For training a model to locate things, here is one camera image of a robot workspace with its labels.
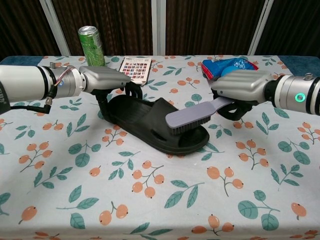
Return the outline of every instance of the aluminum can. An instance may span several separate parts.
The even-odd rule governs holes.
[[[83,26],[78,30],[88,66],[105,66],[105,56],[100,39],[100,34],[95,26]]]

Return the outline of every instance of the gray brush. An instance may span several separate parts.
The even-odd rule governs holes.
[[[165,121],[172,133],[178,135],[209,122],[216,111],[233,102],[233,99],[218,97],[212,101],[171,112],[165,116]]]

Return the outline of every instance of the floral tablecloth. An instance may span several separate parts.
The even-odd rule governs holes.
[[[234,57],[152,56],[143,98],[178,109],[211,101],[201,62]],[[242,57],[274,78],[290,74],[277,56]],[[119,69],[123,57],[105,59]],[[50,62],[87,64],[46,56],[39,65]],[[49,115],[0,116],[1,239],[317,238],[319,117],[270,102],[236,122],[215,114],[203,149],[172,156],[103,120],[88,93],[53,102]]]

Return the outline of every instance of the dark curtain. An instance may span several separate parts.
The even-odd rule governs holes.
[[[167,55],[246,55],[264,0],[167,0]]]
[[[0,0],[0,33],[0,61],[15,55],[60,55],[38,0]]]
[[[255,54],[320,57],[319,43],[319,0],[275,0]]]
[[[83,55],[78,29],[95,26],[104,55],[152,55],[150,0],[52,0],[72,55]]]

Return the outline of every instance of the robotic arm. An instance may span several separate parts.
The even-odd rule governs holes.
[[[274,80],[263,70],[236,70],[210,84],[213,98],[226,97],[233,103],[218,110],[226,119],[237,121],[253,106],[271,101],[275,108],[320,116],[320,77],[283,75]],[[52,99],[95,96],[101,113],[113,122],[108,111],[107,95],[114,89],[142,99],[141,88],[130,77],[105,66],[10,66],[0,65],[0,115],[11,109],[27,109],[48,114]],[[44,100],[44,107],[10,106],[20,101]]]
[[[141,88],[130,77],[105,66],[11,66],[0,65],[0,115],[12,109],[27,109],[48,114],[52,99],[78,96],[81,92],[94,95],[103,117],[108,114],[107,95],[114,89],[125,89],[127,95],[142,99]],[[44,107],[10,106],[21,101],[44,100]]]
[[[237,121],[253,106],[271,101],[275,108],[320,116],[320,77],[283,75],[274,80],[263,70],[240,69],[211,83],[213,98],[234,102],[218,110],[226,119]]]

